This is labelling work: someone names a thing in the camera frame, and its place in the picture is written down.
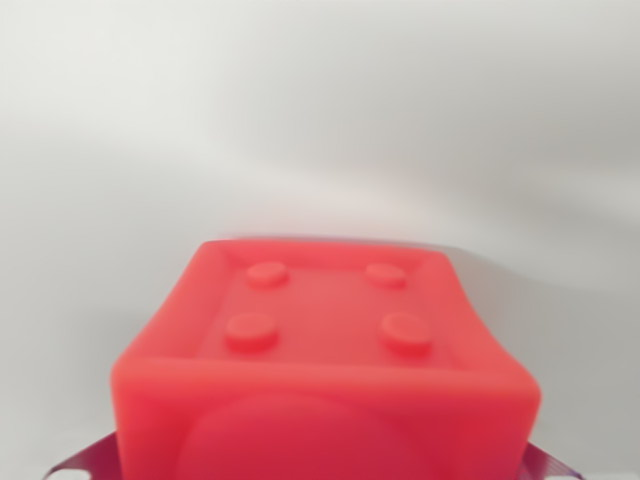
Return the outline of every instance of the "white backdrop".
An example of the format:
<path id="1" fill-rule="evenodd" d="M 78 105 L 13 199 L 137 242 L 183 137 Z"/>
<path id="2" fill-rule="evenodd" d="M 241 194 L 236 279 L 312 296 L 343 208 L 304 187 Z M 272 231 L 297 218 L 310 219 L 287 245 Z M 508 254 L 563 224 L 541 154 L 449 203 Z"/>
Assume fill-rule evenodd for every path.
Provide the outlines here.
<path id="1" fill-rule="evenodd" d="M 0 3 L 0 477 L 111 426 L 197 245 L 447 249 L 534 440 L 640 470 L 640 4 Z"/>

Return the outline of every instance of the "raised circle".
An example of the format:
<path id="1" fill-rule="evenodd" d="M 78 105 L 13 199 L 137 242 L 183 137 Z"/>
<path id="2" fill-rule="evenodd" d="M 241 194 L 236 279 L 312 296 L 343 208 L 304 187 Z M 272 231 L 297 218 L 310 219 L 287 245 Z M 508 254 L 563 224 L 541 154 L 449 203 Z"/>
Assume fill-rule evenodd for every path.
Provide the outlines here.
<path id="1" fill-rule="evenodd" d="M 237 352 L 266 350 L 278 339 L 278 326 L 269 315 L 242 313 L 227 321 L 225 339 L 227 345 Z"/>
<path id="2" fill-rule="evenodd" d="M 380 335 L 391 350 L 403 356 L 424 355 L 431 348 L 429 323 L 411 313 L 385 316 L 380 322 Z"/>
<path id="3" fill-rule="evenodd" d="M 247 269 L 247 280 L 254 287 L 275 287 L 289 278 L 289 270 L 281 262 L 261 262 Z"/>
<path id="4" fill-rule="evenodd" d="M 390 263 L 372 263 L 365 274 L 369 280 L 383 287 L 398 288 L 407 283 L 407 274 L 400 267 Z"/>

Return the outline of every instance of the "red block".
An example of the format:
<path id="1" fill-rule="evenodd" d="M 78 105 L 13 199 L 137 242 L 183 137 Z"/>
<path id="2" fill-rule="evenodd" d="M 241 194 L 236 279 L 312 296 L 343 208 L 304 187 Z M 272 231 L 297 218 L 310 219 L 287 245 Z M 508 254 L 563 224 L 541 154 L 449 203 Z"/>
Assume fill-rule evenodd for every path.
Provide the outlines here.
<path id="1" fill-rule="evenodd" d="M 447 258 L 205 243 L 113 369 L 126 480 L 511 480 L 540 402 Z"/>

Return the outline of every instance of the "round stud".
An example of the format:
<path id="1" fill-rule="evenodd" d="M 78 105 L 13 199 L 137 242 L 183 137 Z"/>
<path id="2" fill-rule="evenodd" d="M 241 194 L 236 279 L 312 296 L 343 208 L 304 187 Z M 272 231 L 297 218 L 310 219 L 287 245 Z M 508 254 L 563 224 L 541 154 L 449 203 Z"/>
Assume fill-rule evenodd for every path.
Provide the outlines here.
<path id="1" fill-rule="evenodd" d="M 278 339 L 278 327 L 269 315 L 243 313 L 227 321 L 225 339 L 237 352 L 266 350 Z"/>
<path id="2" fill-rule="evenodd" d="M 410 313 L 396 312 L 380 322 L 384 343 L 403 356 L 423 355 L 431 347 L 431 329 L 423 318 Z"/>
<path id="3" fill-rule="evenodd" d="M 367 278 L 376 285 L 398 288 L 407 282 L 404 270 L 389 263 L 372 263 L 365 270 Z"/>
<path id="4" fill-rule="evenodd" d="M 247 280 L 254 287 L 275 287 L 289 278 L 289 270 L 284 263 L 256 263 L 247 270 Z"/>

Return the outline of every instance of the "red plastic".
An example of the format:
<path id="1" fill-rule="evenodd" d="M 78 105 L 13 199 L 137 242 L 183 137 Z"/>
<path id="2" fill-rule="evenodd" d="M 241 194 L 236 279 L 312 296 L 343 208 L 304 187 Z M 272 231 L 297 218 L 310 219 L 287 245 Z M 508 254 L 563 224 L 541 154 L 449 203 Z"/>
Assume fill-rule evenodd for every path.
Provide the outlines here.
<path id="1" fill-rule="evenodd" d="M 116 363 L 126 480 L 511 480 L 536 382 L 438 252 L 204 244 Z"/>

